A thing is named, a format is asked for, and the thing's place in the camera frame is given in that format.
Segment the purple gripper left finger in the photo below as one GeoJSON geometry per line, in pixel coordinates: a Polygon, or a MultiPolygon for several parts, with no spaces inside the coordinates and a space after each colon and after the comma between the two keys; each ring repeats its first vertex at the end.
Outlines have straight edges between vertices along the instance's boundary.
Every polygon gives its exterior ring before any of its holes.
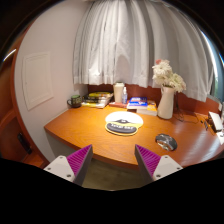
{"type": "Polygon", "coordinates": [[[44,170],[81,186],[84,182],[92,156],[92,146],[88,145],[69,156],[59,155],[44,170]]]}

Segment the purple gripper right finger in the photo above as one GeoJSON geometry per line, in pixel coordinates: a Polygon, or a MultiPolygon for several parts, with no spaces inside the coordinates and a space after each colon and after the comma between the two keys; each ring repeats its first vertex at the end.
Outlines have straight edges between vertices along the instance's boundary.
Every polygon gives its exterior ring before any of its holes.
{"type": "Polygon", "coordinates": [[[182,169],[170,156],[159,156],[140,145],[135,145],[135,157],[146,183],[152,183],[182,169]]]}

